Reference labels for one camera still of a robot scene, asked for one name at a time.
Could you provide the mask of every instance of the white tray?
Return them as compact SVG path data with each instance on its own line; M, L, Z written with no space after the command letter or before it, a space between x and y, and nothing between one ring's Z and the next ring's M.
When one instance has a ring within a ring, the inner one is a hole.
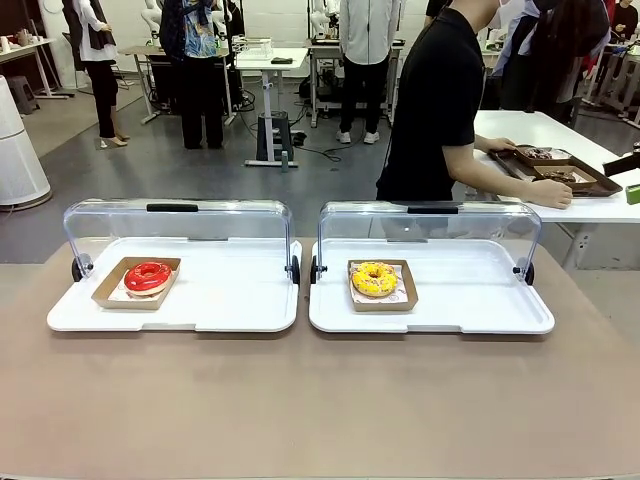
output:
M292 257L301 254L302 246L294 242ZM126 256L182 259L180 274L159 310L106 310L91 299ZM67 291L47 322L57 331L278 332L293 324L298 302L298 285L284 267L284 240L121 239L94 258L91 276ZM213 277L211 272L223 275Z
M317 255L317 244L313 255ZM309 318L330 333L462 332L545 334L555 320L533 287L513 274L516 262L489 240L328 240L328 271L311 285ZM351 303L349 260L406 260L418 291L411 312L356 313Z

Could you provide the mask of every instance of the black pants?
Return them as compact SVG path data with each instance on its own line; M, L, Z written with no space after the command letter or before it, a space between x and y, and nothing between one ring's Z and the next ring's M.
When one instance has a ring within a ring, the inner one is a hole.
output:
M116 106L118 95L118 82L111 70L114 62L84 62L87 73L91 78L93 97L98 111L98 123L100 124L100 136L102 138L114 138L116 131L111 119L111 107Z
M376 133L380 121L380 104L382 92L387 83L389 71L389 57L375 65L358 65L345 57L344 59L344 91L342 99L342 122L340 130L351 130L353 118L356 114L358 94L364 82L365 98L367 100L367 132Z
M211 147L221 146L224 77L222 70L216 69L216 59L185 57L178 68L180 71L178 101L182 113L184 146L186 148L200 146L203 113L207 143Z

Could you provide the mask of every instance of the clear plastic lid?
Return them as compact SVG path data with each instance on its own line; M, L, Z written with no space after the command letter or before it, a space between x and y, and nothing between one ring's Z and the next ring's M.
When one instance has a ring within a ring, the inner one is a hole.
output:
M291 212L275 201L86 200L70 207L64 228L82 277L114 242L124 239L228 241L268 239L282 246L291 276Z
M425 245L443 240L485 240L504 247L513 259L513 273L524 281L541 228L540 217L521 203L331 202L320 215L315 268L320 278L331 268L324 261L330 249L344 248L353 240Z

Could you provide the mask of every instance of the white shirt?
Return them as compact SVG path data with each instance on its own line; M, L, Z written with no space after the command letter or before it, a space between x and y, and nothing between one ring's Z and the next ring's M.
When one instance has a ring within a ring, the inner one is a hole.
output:
M382 62L398 29L400 0L342 0L340 46L358 65Z
M104 62L115 60L118 56L118 49L115 45L105 45L102 50L91 48L91 39L89 38L89 28L93 28L99 32L106 23L101 22L96 17L91 2L89 0L73 0L73 8L75 8L80 23L82 24L82 43L80 43L80 59L83 62Z

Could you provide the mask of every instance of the yellow frosted donut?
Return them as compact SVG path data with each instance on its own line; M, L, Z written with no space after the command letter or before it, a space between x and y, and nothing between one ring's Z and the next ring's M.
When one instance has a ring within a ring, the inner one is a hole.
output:
M386 297L398 285L398 276L391 265L362 263L351 275L353 286L367 297Z

